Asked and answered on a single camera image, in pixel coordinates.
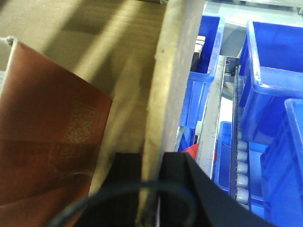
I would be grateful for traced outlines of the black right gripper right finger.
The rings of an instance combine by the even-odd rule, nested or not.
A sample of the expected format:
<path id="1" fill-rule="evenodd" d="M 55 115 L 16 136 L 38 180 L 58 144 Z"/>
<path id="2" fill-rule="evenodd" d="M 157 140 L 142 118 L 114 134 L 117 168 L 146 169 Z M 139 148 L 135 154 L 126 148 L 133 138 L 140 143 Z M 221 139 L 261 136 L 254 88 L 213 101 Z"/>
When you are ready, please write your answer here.
<path id="1" fill-rule="evenodd" d="M 193 227 L 271 227 L 222 191 L 188 153 L 166 152 L 159 180 L 175 183 L 185 191 L 175 196 L 160 192 L 160 226 L 182 227 L 194 209 Z"/>

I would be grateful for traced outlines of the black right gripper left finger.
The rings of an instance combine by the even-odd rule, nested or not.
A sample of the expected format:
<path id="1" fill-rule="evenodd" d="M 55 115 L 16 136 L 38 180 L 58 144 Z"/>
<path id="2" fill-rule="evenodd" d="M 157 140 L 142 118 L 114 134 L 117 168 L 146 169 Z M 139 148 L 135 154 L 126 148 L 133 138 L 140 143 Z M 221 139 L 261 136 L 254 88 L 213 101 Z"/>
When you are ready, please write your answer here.
<path id="1" fill-rule="evenodd" d="M 138 153 L 116 153 L 112 166 L 98 194 L 107 197 L 88 205 L 76 227 L 133 227 L 137 216 L 139 192 L 126 191 L 141 179 L 142 156 Z"/>

